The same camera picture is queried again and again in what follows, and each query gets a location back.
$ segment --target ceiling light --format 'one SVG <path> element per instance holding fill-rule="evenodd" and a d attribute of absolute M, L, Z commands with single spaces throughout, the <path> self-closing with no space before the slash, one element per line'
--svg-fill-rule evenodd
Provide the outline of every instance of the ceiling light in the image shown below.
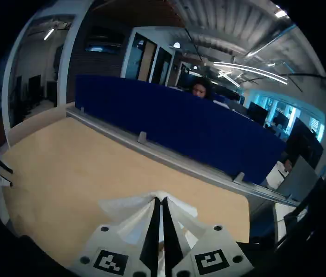
<path fill-rule="evenodd" d="M 44 37 L 44 40 L 47 40 L 49 35 L 51 35 L 52 32 L 54 32 L 54 28 L 49 31 L 49 33 Z"/>
<path fill-rule="evenodd" d="M 287 15 L 287 14 L 286 14 L 286 12 L 283 11 L 283 10 L 280 10 L 280 11 L 278 11 L 277 13 L 275 13 L 275 16 L 276 16 L 277 18 L 281 18 L 281 17 L 283 17 L 283 16 L 285 16 L 285 15 Z"/>
<path fill-rule="evenodd" d="M 220 72 L 218 72 L 217 78 L 224 77 L 225 75 L 230 75 L 231 73 L 232 73 L 232 70 L 227 71 L 227 72 L 220 71 Z"/>
<path fill-rule="evenodd" d="M 237 82 L 235 82 L 233 79 L 231 79 L 229 76 L 224 75 L 224 77 L 225 77 L 227 80 L 229 80 L 231 83 L 233 83 L 235 86 L 237 86 L 238 88 L 240 87 L 240 85 L 239 85 Z"/>
<path fill-rule="evenodd" d="M 199 73 L 193 72 L 193 71 L 189 71 L 189 74 L 198 76 L 198 77 L 202 77 L 202 75 L 200 75 Z"/>
<path fill-rule="evenodd" d="M 271 79 L 276 80 L 276 81 L 278 81 L 278 82 L 280 82 L 280 83 L 282 83 L 282 84 L 287 84 L 286 82 L 283 81 L 283 80 L 287 80 L 286 78 L 281 77 L 281 76 L 278 76 L 278 75 L 273 74 L 273 73 L 268 72 L 268 71 L 260 70 L 260 69 L 258 69 L 258 68 L 254 68 L 254 67 L 247 66 L 247 67 L 249 67 L 249 68 L 252 68 L 252 69 L 258 70 L 258 71 L 255 71 L 255 70 L 252 70 L 252 69 L 245 68 L 245 66 L 241 66 L 241 65 L 239 65 L 239 66 L 232 66 L 232 65 L 218 64 L 218 65 L 215 65 L 215 66 L 226 66 L 226 67 L 230 67 L 230 68 L 234 68 L 234 69 L 240 69 L 240 70 L 244 70 L 244 71 L 249 71 L 249 72 L 253 72 L 253 73 L 256 73 L 256 74 L 259 74 L 259 75 L 262 75 L 262 76 L 265 76 L 265 77 L 271 78 Z"/>
<path fill-rule="evenodd" d="M 262 72 L 264 72 L 264 73 L 267 73 L 267 74 L 273 75 L 273 76 L 275 76 L 275 77 L 277 77 L 277 78 L 280 78 L 280 79 L 283 79 L 283 80 L 287 81 L 286 78 L 281 77 L 281 76 L 279 76 L 279 75 L 277 75 L 277 74 L 274 74 L 274 73 L 269 72 L 269 71 L 266 71 L 266 70 L 258 69 L 258 68 L 255 68 L 255 67 L 251 67 L 251 66 L 243 66 L 243 65 L 233 64 L 233 63 L 229 63 L 229 62 L 216 62 L 216 61 L 215 61 L 214 63 L 218 63 L 218 64 L 221 64 L 221 65 L 228 65 L 227 67 L 230 67 L 230 68 L 234 68 L 233 66 L 246 67 L 246 68 L 250 68 L 250 69 L 254 69 L 254 70 L 258 70 L 258 71 L 262 71 Z"/>

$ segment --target blue desk divider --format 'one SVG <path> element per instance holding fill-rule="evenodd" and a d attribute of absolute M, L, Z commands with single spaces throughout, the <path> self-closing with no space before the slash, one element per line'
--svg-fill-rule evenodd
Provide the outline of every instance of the blue desk divider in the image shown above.
<path fill-rule="evenodd" d="M 124 78 L 78 75 L 76 108 L 244 181 L 260 184 L 285 143 L 259 124 L 187 92 Z"/>

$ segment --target black monitor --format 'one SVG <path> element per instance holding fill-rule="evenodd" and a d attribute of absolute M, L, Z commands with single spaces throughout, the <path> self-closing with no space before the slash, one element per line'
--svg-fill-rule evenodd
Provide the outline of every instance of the black monitor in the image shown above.
<path fill-rule="evenodd" d="M 230 108 L 230 110 L 235 110 L 236 112 L 247 116 L 248 115 L 248 109 L 244 107 L 243 105 L 240 105 L 239 103 L 236 103 L 235 101 L 228 100 L 225 102 L 227 106 Z"/>
<path fill-rule="evenodd" d="M 292 164 L 302 156 L 315 169 L 323 153 L 323 147 L 317 140 L 315 133 L 297 118 L 294 127 L 286 142 L 285 152 Z"/>
<path fill-rule="evenodd" d="M 286 127 L 289 123 L 289 119 L 285 115 L 279 112 L 278 115 L 275 118 L 273 118 L 273 122 L 275 123 L 276 126 L 281 124 L 281 128 L 283 130 L 286 130 Z"/>
<path fill-rule="evenodd" d="M 261 106 L 258 106 L 254 102 L 250 102 L 248 108 L 248 116 L 250 119 L 263 126 L 267 115 L 268 111 L 266 109 L 262 108 Z"/>

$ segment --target wooden desk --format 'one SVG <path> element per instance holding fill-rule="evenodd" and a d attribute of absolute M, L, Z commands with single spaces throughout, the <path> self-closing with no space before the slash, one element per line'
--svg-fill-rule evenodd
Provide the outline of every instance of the wooden desk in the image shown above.
<path fill-rule="evenodd" d="M 95 228 L 109 219 L 100 199 L 163 190 L 197 207 L 199 220 L 222 224 L 248 242 L 244 196 L 151 160 L 72 118 L 24 138 L 3 160 L 14 174 L 4 197 L 15 230 L 69 266 Z"/>

